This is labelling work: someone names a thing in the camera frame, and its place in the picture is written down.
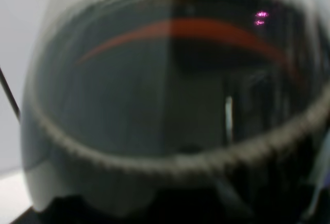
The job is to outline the cola bottle with yellow cap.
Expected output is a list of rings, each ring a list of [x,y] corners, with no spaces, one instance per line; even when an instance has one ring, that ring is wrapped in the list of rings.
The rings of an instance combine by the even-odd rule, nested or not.
[[[52,0],[21,109],[41,223],[329,223],[325,0]]]

